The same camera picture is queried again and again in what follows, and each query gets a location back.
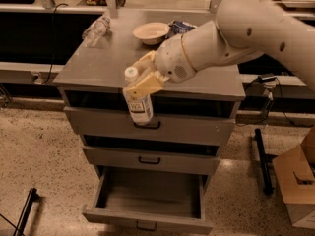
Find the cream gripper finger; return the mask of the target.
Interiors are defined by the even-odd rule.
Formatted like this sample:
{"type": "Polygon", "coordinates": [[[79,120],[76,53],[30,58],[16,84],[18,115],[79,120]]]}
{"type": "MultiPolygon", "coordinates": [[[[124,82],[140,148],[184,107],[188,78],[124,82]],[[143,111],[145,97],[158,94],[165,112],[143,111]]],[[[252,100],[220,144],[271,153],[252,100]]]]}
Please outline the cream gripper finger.
{"type": "Polygon", "coordinates": [[[154,51],[150,51],[143,57],[141,57],[137,62],[135,62],[132,67],[138,70],[139,74],[143,74],[145,71],[155,71],[157,69],[154,64],[156,57],[156,53],[154,51]]]}
{"type": "Polygon", "coordinates": [[[125,88],[125,92],[133,98],[145,97],[161,91],[168,80],[169,77],[164,76],[160,71],[148,72],[146,75],[137,79],[134,83],[129,84],[125,88]]]}

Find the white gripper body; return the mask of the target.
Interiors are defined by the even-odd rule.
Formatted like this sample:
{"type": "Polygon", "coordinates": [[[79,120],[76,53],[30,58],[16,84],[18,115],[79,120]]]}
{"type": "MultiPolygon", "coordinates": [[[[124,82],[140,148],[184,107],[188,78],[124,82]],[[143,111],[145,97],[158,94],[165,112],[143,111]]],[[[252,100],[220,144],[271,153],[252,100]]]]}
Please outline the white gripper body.
{"type": "Polygon", "coordinates": [[[160,45],[154,63],[157,69],[174,83],[184,82],[197,74],[187,59],[181,34],[167,39],[160,45]]]}

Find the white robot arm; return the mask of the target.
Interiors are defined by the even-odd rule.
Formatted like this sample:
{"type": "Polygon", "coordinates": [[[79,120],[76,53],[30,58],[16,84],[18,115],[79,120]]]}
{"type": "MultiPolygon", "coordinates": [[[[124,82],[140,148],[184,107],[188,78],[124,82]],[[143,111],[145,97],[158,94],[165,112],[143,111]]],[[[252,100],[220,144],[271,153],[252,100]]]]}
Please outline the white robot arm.
{"type": "Polygon", "coordinates": [[[140,76],[124,88],[141,98],[164,83],[181,83],[204,69],[266,54],[315,89],[315,29],[272,0],[222,0],[213,20],[166,40],[133,64],[140,76]]]}

